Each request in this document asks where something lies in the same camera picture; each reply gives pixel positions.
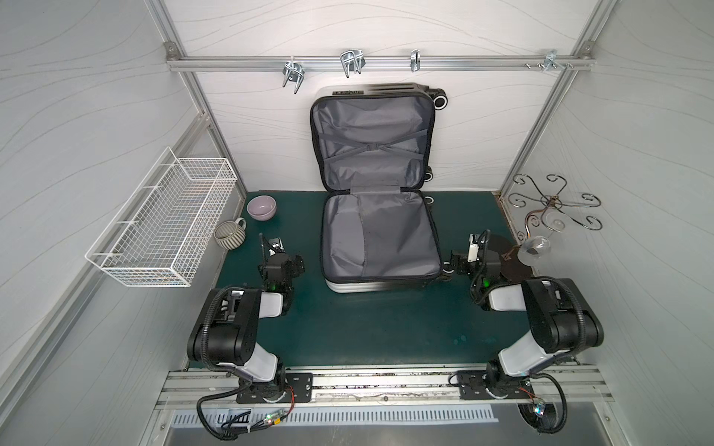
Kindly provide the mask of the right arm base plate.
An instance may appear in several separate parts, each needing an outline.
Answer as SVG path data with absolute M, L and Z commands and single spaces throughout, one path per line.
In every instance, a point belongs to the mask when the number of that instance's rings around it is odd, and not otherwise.
M 534 395 L 524 378 L 485 370 L 452 373 L 447 384 L 459 390 L 459 399 L 466 401 L 526 399 Z

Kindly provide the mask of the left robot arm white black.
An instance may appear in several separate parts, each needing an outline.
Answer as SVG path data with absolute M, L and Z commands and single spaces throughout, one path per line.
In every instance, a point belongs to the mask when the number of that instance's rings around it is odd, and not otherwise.
M 281 252 L 258 266 L 262 287 L 231 285 L 210 290 L 187 342 L 188 359 L 256 387 L 283 388 L 284 366 L 258 343 L 258 325 L 263 319 L 288 313 L 295 294 L 293 280 L 304 271 L 301 256 Z

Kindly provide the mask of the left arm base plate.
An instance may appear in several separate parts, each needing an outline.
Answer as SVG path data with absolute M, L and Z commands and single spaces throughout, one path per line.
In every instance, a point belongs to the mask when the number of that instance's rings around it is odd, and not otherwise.
M 309 403 L 312 400 L 314 375 L 311 373 L 278 374 L 271 382 L 249 385 L 236 397 L 239 404 Z

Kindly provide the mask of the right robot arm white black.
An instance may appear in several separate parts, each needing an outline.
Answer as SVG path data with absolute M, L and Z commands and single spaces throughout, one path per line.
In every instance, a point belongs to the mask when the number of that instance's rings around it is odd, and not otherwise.
M 574 281 L 539 276 L 518 284 L 500 282 L 497 260 L 494 251 L 470 250 L 453 253 L 444 269 L 469 277 L 470 297 L 483 310 L 526 315 L 526 333 L 486 366 L 483 382 L 501 398 L 524 379 L 602 345 L 604 329 Z

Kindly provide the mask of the white and black hardshell suitcase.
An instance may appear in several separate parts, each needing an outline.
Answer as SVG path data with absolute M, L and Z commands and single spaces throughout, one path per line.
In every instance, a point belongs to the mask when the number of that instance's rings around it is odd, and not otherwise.
M 309 112 L 328 195 L 320 260 L 337 293 L 429 284 L 443 273 L 431 198 L 431 143 L 448 98 L 420 84 L 331 89 Z

